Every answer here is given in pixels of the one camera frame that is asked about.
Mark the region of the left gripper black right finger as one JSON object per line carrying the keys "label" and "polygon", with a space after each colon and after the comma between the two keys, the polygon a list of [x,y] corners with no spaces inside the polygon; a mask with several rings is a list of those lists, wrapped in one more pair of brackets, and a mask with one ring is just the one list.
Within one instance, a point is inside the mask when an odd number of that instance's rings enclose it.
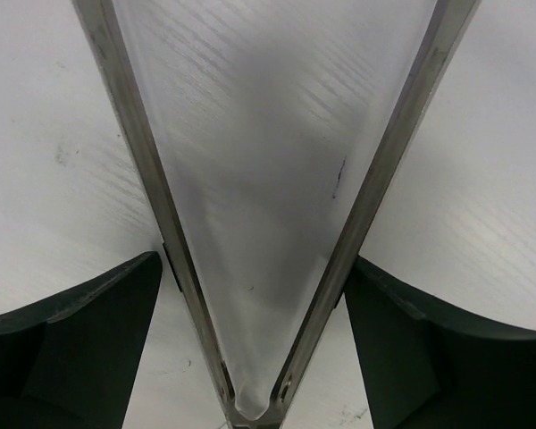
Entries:
{"label": "left gripper black right finger", "polygon": [[536,331],[358,259],[344,288],[377,428],[536,428]]}

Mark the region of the silver metal tongs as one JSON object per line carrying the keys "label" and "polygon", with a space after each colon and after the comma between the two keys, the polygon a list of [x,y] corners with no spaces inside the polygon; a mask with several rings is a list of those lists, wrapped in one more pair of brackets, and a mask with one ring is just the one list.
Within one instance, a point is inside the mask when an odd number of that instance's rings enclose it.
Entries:
{"label": "silver metal tongs", "polygon": [[475,1],[78,1],[231,428],[280,428]]}

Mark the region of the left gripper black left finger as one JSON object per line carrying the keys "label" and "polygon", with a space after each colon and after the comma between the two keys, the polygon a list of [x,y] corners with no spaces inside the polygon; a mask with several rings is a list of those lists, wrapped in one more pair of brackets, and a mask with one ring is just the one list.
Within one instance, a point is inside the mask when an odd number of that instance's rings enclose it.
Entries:
{"label": "left gripper black left finger", "polygon": [[120,428],[163,272],[140,254],[0,315],[0,428]]}

